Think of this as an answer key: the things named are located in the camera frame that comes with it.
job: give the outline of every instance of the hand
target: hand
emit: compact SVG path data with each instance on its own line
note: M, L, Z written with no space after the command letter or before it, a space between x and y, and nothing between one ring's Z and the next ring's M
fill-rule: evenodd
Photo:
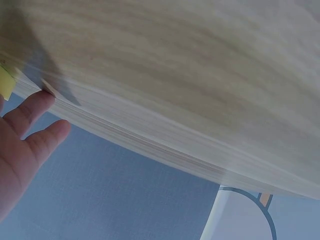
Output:
M70 132L70 124L59 120L21 140L54 102L51 94L39 91L3 118L0 117L0 222L17 204L42 164ZM0 95L0 111L3 104L4 99Z

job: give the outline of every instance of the yellow sticky note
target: yellow sticky note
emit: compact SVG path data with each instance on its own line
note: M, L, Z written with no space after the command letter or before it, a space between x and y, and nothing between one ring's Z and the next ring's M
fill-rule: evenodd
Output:
M15 79L0 65L0 94L5 100L9 100L15 86Z

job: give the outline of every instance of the blue fabric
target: blue fabric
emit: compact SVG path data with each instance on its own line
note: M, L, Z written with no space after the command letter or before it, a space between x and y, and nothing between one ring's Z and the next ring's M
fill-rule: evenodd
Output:
M5 112L21 101L13 95ZM31 132L56 120L46 113ZM218 189L72 126L0 224L0 239L199 240Z

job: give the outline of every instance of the finger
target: finger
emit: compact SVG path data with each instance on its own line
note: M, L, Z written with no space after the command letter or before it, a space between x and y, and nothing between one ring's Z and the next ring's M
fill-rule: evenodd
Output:
M0 113L4 109L4 104L5 104L5 99L4 97L0 94Z
M8 112L3 119L21 138L31 125L55 102L55 97L46 91L38 91L29 96L16 109Z
M32 158L41 166L52 152L62 143L68 136L71 125L66 120L59 120L48 126L45 130L38 131L24 141L31 150Z

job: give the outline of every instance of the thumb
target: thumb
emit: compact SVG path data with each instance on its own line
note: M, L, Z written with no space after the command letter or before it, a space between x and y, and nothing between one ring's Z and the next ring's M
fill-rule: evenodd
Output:
M27 137L24 142L31 150L31 158L34 158L39 167L49 158L53 151L68 136L71 125L66 120L59 120Z

